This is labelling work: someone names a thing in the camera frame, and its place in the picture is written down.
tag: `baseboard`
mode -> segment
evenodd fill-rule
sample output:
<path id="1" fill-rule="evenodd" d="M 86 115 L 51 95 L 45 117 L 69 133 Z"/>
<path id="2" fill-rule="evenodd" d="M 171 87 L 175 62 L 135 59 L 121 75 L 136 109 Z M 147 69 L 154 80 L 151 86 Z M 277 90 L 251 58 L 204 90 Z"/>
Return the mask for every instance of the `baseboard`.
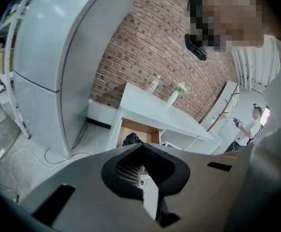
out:
<path id="1" fill-rule="evenodd" d="M 93 125 L 96 125 L 96 126 L 100 126 L 100 127 L 103 127 L 103 128 L 106 128 L 106 129 L 110 129 L 111 128 L 111 125 L 108 125 L 108 124 L 105 124 L 105 123 L 102 123 L 102 122 L 98 122 L 94 119 L 91 119 L 91 118 L 87 118 L 86 122 L 90 123 L 90 124 L 93 124 Z"/>

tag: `black camera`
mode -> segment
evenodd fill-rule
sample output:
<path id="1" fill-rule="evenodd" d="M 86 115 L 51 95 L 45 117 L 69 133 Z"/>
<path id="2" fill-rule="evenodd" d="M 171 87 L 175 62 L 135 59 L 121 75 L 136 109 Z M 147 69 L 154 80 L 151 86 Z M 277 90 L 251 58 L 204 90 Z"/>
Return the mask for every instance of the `black camera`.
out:
<path id="1" fill-rule="evenodd" d="M 187 49 L 197 56 L 199 60 L 205 61 L 207 59 L 206 50 L 202 46 L 198 45 L 191 35 L 187 33 L 184 36 L 184 41 Z"/>
<path id="2" fill-rule="evenodd" d="M 238 127 L 238 125 L 240 124 L 240 120 L 237 118 L 233 118 L 233 121 L 235 122 L 235 126 Z"/>

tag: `white vase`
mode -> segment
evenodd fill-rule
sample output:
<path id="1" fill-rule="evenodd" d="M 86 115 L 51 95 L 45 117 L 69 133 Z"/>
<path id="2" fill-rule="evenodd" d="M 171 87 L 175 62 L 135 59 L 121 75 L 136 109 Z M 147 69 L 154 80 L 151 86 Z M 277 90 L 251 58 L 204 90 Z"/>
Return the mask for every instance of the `white vase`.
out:
<path id="1" fill-rule="evenodd" d="M 170 98 L 169 98 L 167 104 L 168 104 L 169 106 L 171 106 L 171 105 L 175 102 L 175 100 L 177 99 L 178 95 L 179 95 L 179 94 L 178 94 L 178 91 L 175 90 L 174 93 L 170 96 Z"/>

